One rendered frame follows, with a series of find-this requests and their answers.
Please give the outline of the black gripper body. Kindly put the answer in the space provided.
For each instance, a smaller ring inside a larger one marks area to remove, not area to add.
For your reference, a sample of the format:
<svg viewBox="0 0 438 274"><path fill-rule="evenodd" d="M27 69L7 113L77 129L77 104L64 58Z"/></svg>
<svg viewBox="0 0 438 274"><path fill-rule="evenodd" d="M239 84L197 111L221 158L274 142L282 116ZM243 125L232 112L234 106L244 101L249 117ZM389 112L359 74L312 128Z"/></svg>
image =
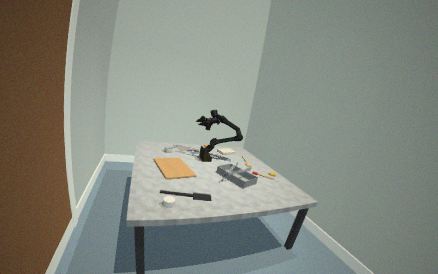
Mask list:
<svg viewBox="0 0 438 274"><path fill-rule="evenodd" d="M210 124L212 125L214 123L213 118L210 117L205 119L204 116L202 117L203 117L203 121L206 121L207 128L210 128Z"/></svg>

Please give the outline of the white short cylinder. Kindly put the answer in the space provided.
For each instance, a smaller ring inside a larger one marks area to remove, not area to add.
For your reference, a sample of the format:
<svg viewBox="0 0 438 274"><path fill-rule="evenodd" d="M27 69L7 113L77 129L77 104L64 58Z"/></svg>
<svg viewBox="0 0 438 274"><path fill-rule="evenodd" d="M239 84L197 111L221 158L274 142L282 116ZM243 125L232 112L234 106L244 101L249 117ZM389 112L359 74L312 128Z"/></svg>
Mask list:
<svg viewBox="0 0 438 274"><path fill-rule="evenodd" d="M173 196L166 196L163 200L163 206L172 208L175 205L175 198Z"/></svg>

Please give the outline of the black spatula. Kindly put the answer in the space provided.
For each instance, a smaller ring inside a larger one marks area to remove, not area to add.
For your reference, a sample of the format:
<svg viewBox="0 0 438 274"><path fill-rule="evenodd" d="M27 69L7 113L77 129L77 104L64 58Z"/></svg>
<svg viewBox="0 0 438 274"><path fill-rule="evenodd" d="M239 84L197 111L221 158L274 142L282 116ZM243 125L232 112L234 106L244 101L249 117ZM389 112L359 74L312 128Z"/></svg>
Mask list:
<svg viewBox="0 0 438 274"><path fill-rule="evenodd" d="M193 192L193 194L191 194L191 193L170 192L170 191L163 191L163 190L160 190L160 193L172 194L175 196L193 197L193 200L211 201L211 194L205 194L205 193Z"/></svg>

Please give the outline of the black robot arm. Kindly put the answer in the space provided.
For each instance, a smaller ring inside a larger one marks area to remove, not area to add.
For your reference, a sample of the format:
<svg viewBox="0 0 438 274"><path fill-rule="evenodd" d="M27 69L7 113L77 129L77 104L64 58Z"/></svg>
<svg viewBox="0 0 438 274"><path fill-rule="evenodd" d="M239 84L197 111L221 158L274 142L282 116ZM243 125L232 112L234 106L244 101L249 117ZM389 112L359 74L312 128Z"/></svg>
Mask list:
<svg viewBox="0 0 438 274"><path fill-rule="evenodd" d="M241 141L243 139L243 136L241 134L239 127L237 127L236 125L234 125L233 123L228 121L228 119L225 116L219 115L217 110L211 110L210 112L211 112L211 116L213 117L214 123L217 123L217 125L219 125L219 123L221 122L223 124L228 125L229 127L231 127L232 129L234 129L236 131L237 136L230 137L230 138L224 138L224 139L217 139L217 138L211 139L210 144L205 148L203 147L208 152L208 154L212 149L214 149L215 145L217 145L219 143L225 143L225 142L231 142L231 141Z"/></svg>

